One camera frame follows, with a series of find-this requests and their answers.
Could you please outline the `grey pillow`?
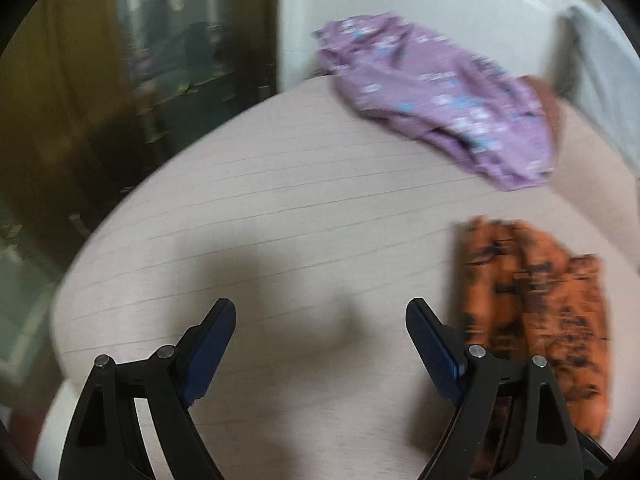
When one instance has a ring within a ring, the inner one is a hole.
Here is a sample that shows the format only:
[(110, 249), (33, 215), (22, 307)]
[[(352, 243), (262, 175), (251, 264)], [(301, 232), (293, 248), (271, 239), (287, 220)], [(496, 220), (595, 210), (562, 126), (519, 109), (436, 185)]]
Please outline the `grey pillow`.
[(566, 14), (568, 66), (561, 89), (639, 173), (639, 59), (573, 6)]

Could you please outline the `wooden glass door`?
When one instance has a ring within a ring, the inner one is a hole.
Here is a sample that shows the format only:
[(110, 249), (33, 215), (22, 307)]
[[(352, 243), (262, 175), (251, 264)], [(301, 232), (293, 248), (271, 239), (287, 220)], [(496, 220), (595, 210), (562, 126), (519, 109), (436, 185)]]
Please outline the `wooden glass door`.
[(1, 0), (1, 401), (41, 411), (80, 248), (153, 171), (273, 92), (277, 0)]

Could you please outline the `pink sofa bolster cushion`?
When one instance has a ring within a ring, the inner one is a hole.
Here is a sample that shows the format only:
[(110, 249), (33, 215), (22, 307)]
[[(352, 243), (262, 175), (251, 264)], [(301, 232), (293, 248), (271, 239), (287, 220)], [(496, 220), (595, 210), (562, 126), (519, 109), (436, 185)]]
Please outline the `pink sofa bolster cushion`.
[(550, 84), (530, 75), (523, 76), (521, 82), (535, 92), (551, 128), (555, 154), (552, 188), (638, 268), (638, 180), (597, 128), (557, 96)]

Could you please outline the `pink quilted mattress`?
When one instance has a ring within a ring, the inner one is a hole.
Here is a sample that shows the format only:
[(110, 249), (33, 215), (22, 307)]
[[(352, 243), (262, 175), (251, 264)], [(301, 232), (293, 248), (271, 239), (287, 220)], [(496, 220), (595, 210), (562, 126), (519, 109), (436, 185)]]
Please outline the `pink quilted mattress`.
[(476, 216), (522, 219), (603, 262), (616, 453), (639, 417), (639, 274), (552, 188), (501, 192), (352, 114), (326, 78), (259, 104), (152, 174), (75, 259), (53, 309), (67, 385), (145, 359), (218, 298), (238, 326), (192, 417), (229, 479), (413, 479), (450, 405), (405, 328), (452, 321)]

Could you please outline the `purple floral garment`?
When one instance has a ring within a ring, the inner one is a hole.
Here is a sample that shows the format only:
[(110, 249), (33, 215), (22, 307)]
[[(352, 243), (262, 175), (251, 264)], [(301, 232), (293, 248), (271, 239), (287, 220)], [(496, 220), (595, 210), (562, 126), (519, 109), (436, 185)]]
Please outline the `purple floral garment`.
[(538, 82), (393, 13), (330, 21), (318, 63), (356, 112), (425, 141), (503, 191), (546, 182), (556, 107)]

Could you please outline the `orange black floral blouse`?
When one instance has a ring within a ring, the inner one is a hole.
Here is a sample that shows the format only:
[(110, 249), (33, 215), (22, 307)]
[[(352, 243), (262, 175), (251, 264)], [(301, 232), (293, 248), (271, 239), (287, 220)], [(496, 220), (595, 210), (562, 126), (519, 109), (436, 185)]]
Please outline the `orange black floral blouse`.
[(601, 260), (518, 221), (474, 218), (463, 237), (463, 338), (498, 359), (543, 356), (574, 427), (600, 439), (610, 410)]

